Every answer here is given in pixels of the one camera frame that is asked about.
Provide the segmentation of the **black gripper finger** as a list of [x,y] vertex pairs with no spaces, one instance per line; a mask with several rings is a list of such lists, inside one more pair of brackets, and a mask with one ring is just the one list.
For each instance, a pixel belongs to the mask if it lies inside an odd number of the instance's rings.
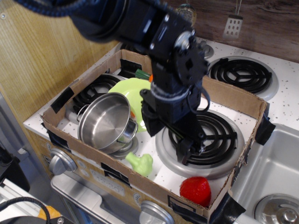
[[176,147],[178,162],[186,165],[188,158],[192,155],[191,146],[193,142],[189,139],[181,140]]
[[142,119],[151,137],[155,136],[165,127],[158,115],[150,108],[142,109]]

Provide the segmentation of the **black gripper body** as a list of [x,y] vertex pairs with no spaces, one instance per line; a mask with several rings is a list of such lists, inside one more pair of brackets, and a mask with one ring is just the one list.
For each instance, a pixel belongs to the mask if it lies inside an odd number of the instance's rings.
[[165,125],[181,140],[189,139],[193,142],[191,148],[202,149],[206,134],[197,121],[197,115],[205,113],[206,109],[197,111],[201,95],[206,96],[203,87],[190,86],[174,94],[165,93],[154,86],[150,90],[140,91],[143,98],[142,109],[152,109]]

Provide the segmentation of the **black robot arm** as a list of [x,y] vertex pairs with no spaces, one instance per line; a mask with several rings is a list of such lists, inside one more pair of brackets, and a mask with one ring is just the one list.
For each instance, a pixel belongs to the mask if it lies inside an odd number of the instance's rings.
[[23,7],[49,17],[71,18],[81,35],[93,42],[117,40],[151,59],[153,81],[140,92],[148,133],[167,127],[181,138],[178,161],[205,149],[206,134],[198,120],[202,86],[208,72],[204,51],[192,24],[161,0],[21,0]]

